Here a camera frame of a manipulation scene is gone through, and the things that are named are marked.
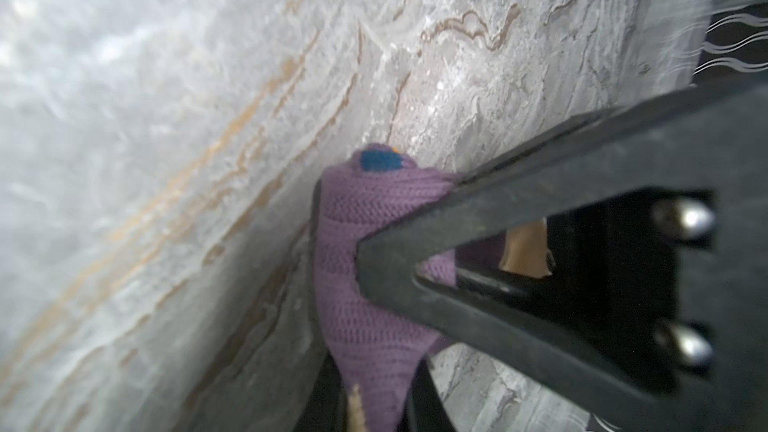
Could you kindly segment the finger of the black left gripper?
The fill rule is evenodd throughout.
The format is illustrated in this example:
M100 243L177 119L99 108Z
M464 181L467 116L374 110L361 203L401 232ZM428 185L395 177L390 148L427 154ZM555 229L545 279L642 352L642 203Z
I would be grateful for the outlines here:
M549 381L626 431L767 427L767 78L567 121L477 168L533 219L455 290L555 325Z

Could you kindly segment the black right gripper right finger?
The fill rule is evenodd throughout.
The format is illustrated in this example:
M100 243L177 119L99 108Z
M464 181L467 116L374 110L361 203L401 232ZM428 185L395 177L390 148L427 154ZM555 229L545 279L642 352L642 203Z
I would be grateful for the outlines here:
M419 363L406 399L404 430L409 432L456 431L440 399L426 360Z

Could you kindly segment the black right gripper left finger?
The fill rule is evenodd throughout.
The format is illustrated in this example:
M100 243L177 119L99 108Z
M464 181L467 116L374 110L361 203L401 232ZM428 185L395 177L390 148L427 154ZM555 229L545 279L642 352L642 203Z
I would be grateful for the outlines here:
M345 432L347 395L330 354L325 356L308 402L294 432Z

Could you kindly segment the purple striped sock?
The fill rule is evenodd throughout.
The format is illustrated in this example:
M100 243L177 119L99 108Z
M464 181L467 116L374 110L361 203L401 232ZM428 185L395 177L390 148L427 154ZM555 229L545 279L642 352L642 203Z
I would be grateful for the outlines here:
M555 325L455 290L456 249L533 214L497 172L474 184L371 144L322 175L314 284L347 395L347 430L395 431L419 363L442 338L549 381Z

